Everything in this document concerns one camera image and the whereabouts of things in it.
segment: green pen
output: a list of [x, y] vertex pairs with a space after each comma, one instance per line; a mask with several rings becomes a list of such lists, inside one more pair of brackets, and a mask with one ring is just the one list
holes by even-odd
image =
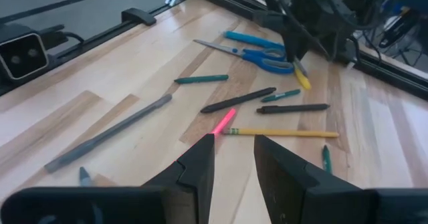
[[330, 160], [330, 151], [327, 146], [324, 146], [322, 149], [322, 167], [324, 170], [330, 174], [332, 174], [332, 161]]
[[227, 74], [217, 75], [217, 76], [197, 76], [197, 77], [188, 77], [188, 78], [179, 78], [174, 80], [178, 84], [192, 84], [200, 82], [213, 82], [213, 81], [224, 81], [229, 79]]
[[297, 94], [300, 94], [300, 90], [292, 90], [292, 91], [285, 92], [285, 93], [282, 93], [282, 94], [276, 94], [276, 95], [273, 95], [273, 96], [268, 96], [268, 97], [264, 98], [261, 101], [263, 103], [265, 103], [265, 102], [271, 102], [271, 101], [279, 100], [279, 99], [282, 99], [282, 98], [287, 98], [287, 97], [290, 97], [290, 96], [295, 96]]

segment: scissor handle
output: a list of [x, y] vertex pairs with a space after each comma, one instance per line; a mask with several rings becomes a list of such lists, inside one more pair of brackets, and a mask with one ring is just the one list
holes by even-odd
[[226, 31], [224, 32], [224, 36], [228, 39], [233, 39], [236, 41], [241, 41], [243, 43], [249, 43], [252, 45], [264, 47], [267, 49], [276, 48], [285, 50], [285, 47], [282, 44], [274, 43], [272, 41], [268, 41], [266, 39], [262, 39], [260, 37], [251, 36], [248, 34], [237, 33], [234, 31]]
[[267, 58], [269, 60], [284, 61], [286, 58], [286, 53], [284, 50], [280, 49], [264, 49], [264, 50], [254, 50], [254, 49], [243, 49], [244, 53], [253, 54], [262, 58]]
[[255, 63], [261, 69], [275, 74], [291, 74], [294, 72], [294, 66], [287, 62], [270, 60], [253, 54], [242, 55], [243, 60]]

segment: blue pen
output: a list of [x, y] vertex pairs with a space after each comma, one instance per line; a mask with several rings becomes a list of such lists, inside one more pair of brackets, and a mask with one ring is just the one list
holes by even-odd
[[252, 50], [248, 51], [248, 49], [239, 50], [234, 47], [227, 47], [223, 45], [219, 45], [216, 43], [210, 43], [207, 41], [202, 41], [195, 39], [197, 43], [206, 45], [208, 47], [213, 47], [215, 49], [224, 51], [226, 53], [230, 53], [236, 56], [241, 57], [243, 60], [247, 60], [249, 62], [255, 63], [259, 68], [272, 72], [275, 74], [291, 74], [294, 72], [293, 64], [284, 61], [274, 60], [272, 58], [278, 58], [277, 56], [273, 56], [271, 53], [266, 52], [264, 50]]
[[272, 41], [262, 39], [260, 37], [255, 37], [252, 35], [237, 33], [237, 32], [233, 32], [233, 31], [226, 31], [224, 33], [224, 37], [226, 37], [228, 39], [233, 39], [236, 41], [241, 41], [243, 43], [249, 43], [252, 45], [264, 47], [266, 49], [279, 49], [279, 50], [282, 50], [282, 53], [285, 53], [284, 45], [279, 44], [279, 43], [274, 43]]

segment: wooden tabletop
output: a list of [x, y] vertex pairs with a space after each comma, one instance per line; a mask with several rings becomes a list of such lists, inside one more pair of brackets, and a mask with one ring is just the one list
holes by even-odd
[[[301, 88], [294, 75], [265, 72], [194, 39], [244, 47], [224, 39], [234, 30], [280, 42], [204, 0], [187, 0], [44, 76], [0, 97], [0, 199], [31, 186], [77, 186], [84, 166], [99, 186], [139, 186], [169, 166], [227, 110], [202, 107], [267, 87]], [[322, 166], [327, 144], [334, 175], [359, 187], [428, 187], [428, 103], [314, 53], [302, 60], [312, 90], [278, 105], [329, 103], [324, 112], [255, 113], [253, 100], [236, 106], [236, 128], [339, 132], [337, 139], [273, 137]], [[178, 77], [229, 74], [226, 82], [176, 85]], [[150, 116], [53, 175], [43, 166], [133, 112], [171, 93]], [[222, 136], [216, 145], [211, 223], [269, 223], [253, 159], [252, 136]]]

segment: electronics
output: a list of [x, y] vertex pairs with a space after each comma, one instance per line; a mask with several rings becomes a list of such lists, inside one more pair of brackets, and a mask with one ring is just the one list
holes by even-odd
[[13, 83], [29, 81], [49, 66], [41, 35], [26, 26], [0, 26], [0, 73]]

